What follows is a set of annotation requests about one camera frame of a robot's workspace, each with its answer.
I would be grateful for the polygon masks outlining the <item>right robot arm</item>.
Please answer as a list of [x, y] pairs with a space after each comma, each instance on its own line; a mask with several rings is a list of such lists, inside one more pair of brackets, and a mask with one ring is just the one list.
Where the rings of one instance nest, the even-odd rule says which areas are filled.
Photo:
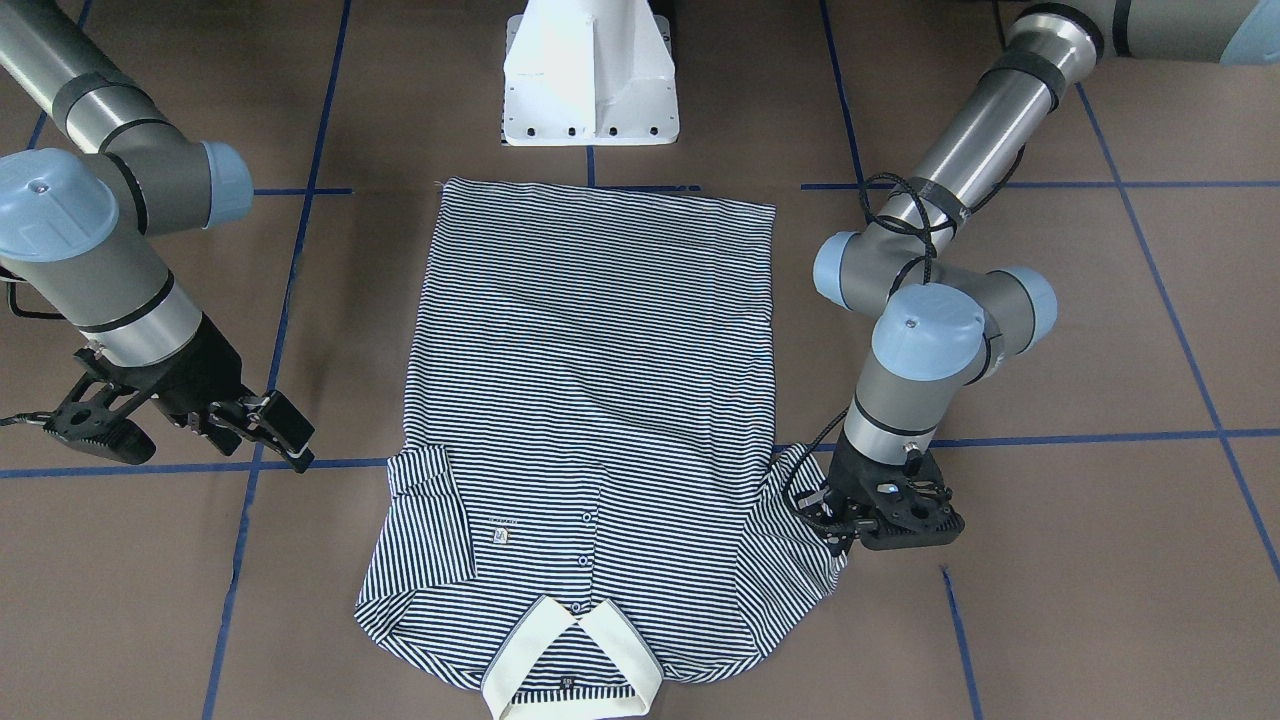
[[27, 413], [74, 451], [140, 465], [152, 404], [220, 454], [243, 442], [297, 473], [314, 427], [279, 391], [255, 393], [242, 360], [151, 245], [244, 218], [253, 182], [229, 145], [188, 140], [52, 1], [5, 1], [3, 68], [76, 146], [3, 159], [3, 268], [83, 337], [82, 377], [51, 411]]

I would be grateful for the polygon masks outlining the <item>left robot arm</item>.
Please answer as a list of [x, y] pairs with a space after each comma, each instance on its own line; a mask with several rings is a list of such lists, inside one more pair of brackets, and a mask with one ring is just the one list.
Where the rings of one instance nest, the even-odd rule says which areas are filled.
[[1275, 1], [1037, 1], [916, 167], [879, 173], [863, 231], [831, 236], [817, 291], [874, 320], [849, 407], [831, 424], [835, 454], [817, 489], [788, 510], [833, 555], [851, 546], [911, 550], [963, 532], [931, 445], [961, 388], [993, 375], [1055, 327], [1051, 283], [1027, 266], [974, 272], [943, 260], [1004, 188], [1037, 128], [1103, 60], [1277, 63]]

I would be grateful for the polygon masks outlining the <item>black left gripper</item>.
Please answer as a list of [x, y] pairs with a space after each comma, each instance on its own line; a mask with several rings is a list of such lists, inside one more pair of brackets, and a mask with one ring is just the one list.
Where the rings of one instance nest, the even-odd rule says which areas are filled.
[[845, 556], [859, 536], [855, 515], [861, 515], [861, 507], [870, 502], [873, 486], [899, 480], [941, 482], [941, 469], [931, 451], [909, 452], [904, 465], [877, 462], [858, 451], [841, 433], [827, 473], [826, 489], [800, 493], [800, 519], [832, 557]]

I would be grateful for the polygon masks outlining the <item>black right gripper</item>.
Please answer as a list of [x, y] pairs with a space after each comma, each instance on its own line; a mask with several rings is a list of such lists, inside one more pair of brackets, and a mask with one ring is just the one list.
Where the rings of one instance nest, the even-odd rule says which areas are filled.
[[177, 427], [207, 436], [225, 456], [243, 442], [282, 456], [297, 474], [315, 460], [315, 428], [279, 391], [250, 396], [238, 352], [207, 315], [180, 350], [159, 363], [131, 369], [131, 386], [142, 389]]

